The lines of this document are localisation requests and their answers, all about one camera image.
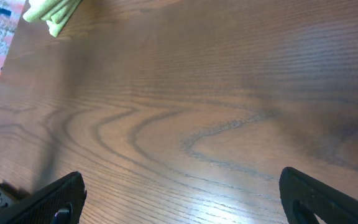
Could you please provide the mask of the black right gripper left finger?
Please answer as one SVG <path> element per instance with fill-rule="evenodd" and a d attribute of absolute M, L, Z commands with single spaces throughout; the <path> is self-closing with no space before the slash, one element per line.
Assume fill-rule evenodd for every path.
<path fill-rule="evenodd" d="M 71 172 L 10 207 L 0 208 L 0 224 L 79 222 L 86 190 L 82 175 Z"/>

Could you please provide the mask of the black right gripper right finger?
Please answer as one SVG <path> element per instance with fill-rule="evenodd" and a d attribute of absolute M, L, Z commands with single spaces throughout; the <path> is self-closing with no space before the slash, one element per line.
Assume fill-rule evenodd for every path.
<path fill-rule="evenodd" d="M 282 170 L 279 189 L 290 224 L 358 223 L 358 200 L 293 167 Z"/>

